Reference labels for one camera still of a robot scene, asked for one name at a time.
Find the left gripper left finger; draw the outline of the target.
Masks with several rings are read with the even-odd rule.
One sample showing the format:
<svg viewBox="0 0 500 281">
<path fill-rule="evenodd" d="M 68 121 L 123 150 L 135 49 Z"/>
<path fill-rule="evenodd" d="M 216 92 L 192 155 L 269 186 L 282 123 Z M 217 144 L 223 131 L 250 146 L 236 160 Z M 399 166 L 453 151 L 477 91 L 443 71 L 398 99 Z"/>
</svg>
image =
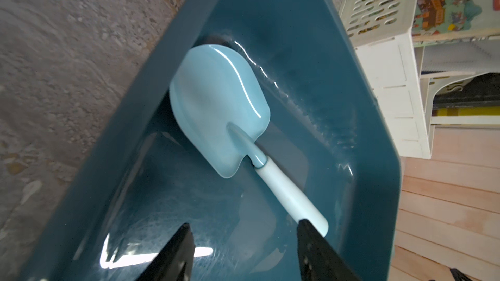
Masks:
<svg viewBox="0 0 500 281">
<path fill-rule="evenodd" d="M 191 279 L 195 243 L 190 225 L 184 223 L 136 281 Z"/>
</svg>

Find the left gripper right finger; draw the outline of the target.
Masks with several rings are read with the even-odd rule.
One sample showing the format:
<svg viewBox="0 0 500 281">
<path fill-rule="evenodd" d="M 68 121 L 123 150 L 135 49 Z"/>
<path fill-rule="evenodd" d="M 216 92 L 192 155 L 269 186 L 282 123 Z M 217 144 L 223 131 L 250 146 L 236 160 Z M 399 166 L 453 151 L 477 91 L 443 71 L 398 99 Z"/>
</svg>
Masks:
<svg viewBox="0 0 500 281">
<path fill-rule="evenodd" d="M 297 237 L 301 280 L 361 280 L 307 219 L 299 221 Z"/>
</svg>

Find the teal plastic storage box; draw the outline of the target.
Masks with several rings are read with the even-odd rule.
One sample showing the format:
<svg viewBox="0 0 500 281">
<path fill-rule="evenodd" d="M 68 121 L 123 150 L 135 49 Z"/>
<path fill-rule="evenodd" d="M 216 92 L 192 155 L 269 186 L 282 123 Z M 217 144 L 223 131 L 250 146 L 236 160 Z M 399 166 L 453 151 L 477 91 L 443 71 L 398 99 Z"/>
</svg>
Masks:
<svg viewBox="0 0 500 281">
<path fill-rule="evenodd" d="M 221 178 L 168 87 L 193 46 L 251 65 L 270 106 L 257 144 L 329 222 L 362 280 L 386 280 L 400 158 L 332 0 L 186 0 L 79 169 L 20 280 L 135 280 L 184 223 L 212 254 L 193 280 L 299 280 L 297 226 L 248 159 Z"/>
</svg>

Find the pale blue shovel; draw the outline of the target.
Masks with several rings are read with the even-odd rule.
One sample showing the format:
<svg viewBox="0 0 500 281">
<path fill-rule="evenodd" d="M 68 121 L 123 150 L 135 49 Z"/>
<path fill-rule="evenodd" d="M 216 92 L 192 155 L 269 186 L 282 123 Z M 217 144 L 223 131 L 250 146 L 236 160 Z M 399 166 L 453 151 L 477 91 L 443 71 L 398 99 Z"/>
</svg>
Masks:
<svg viewBox="0 0 500 281">
<path fill-rule="evenodd" d="M 296 221 L 307 219 L 326 236 L 329 223 L 256 140 L 267 130 L 270 108 L 252 67 L 226 46 L 191 48 L 169 86 L 174 118 L 184 135 L 222 178 L 232 178 L 245 157 Z"/>
</svg>

